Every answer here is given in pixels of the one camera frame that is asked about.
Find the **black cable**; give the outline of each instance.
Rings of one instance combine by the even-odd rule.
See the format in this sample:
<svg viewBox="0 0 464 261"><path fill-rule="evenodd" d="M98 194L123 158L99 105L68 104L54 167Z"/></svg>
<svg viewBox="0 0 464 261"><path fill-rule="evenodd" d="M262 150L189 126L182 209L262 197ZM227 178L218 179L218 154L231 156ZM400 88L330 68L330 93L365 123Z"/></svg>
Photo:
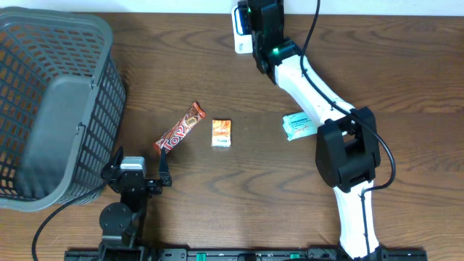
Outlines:
<svg viewBox="0 0 464 261"><path fill-rule="evenodd" d="M300 60L299 60L299 66L302 68L302 72L303 72L303 75L304 77L306 78L306 80L311 84L311 86L334 108L334 109L337 109L338 111L340 111L341 113L343 113L344 115L346 115L350 120L354 121L355 123L359 124L361 127L363 127L364 129L366 129L369 133L371 133L372 135L374 135L374 137L376 137L377 141L382 145L382 147L384 148L385 152L386 152L386 155L388 156L389 160L390 160L390 167L391 167L391 175L390 175L390 179L384 184L384 185L380 185L380 186L374 186L372 188L366 188L366 189L363 189L361 191L361 203L362 203L362 218L364 220L364 236L365 236L365 243L366 243L366 247L368 248L368 256L370 255L370 247L369 247L369 238L368 238L368 222L367 222L367 218L366 218L366 215L365 215L365 193L369 192L369 191L375 191L375 190L380 190L380 189L385 189L387 187L389 187L393 181L394 181L394 178L395 178L395 175L397 173L397 169L396 169L396 164L394 162L394 158L393 158L393 154L392 154L392 151L390 150L390 148L386 145L385 141L382 139L382 137L380 137L377 132L375 132L371 127L369 127L368 124L366 124L364 121L362 121L361 119L355 117L354 115L346 112L344 109L342 109L341 107L339 107L336 102L330 100L330 98L328 98L315 84L314 82L311 80L311 78L308 76L307 72L306 72L306 69L305 69L305 66L303 65L303 59L305 57L305 52L306 52L306 48L307 48L307 45L308 43L310 42L310 39L311 39L311 35L312 35L312 32L314 31L314 27L316 26L316 22L318 21L318 17L319 17L319 8L320 8L320 0L318 0L318 4L316 6L316 11L315 11L315 14L314 14L314 19L312 20L312 24L311 24L311 29L310 29L310 32L307 34L307 37L306 37L306 41L304 43L304 46L303 46L303 50L302 50L302 55L300 57Z"/></svg>
<svg viewBox="0 0 464 261"><path fill-rule="evenodd" d="M66 204L63 204L61 207L57 208L57 210L53 211L53 213L50 214L50 216L47 217L47 219L45 219L45 221L42 223L42 225L38 228L37 232L36 232L36 235L34 236L34 240L32 240L32 258L34 261L38 261L38 258L37 258L37 251L36 251L36 246L37 246L37 240L38 240L38 237L41 235L41 232L42 230L45 228L46 224L48 222L50 222L50 220L55 216L57 215L60 211L62 211L63 209L65 209L66 207L76 203L77 201L87 197L87 196L90 196L92 195L93 193L96 193L97 191L101 190L102 188L104 188L106 185L108 184L108 182L103 182L102 185L96 187L94 190L91 190L87 193L85 193L84 195L82 196L78 196L77 198L71 200L70 202L66 203Z"/></svg>

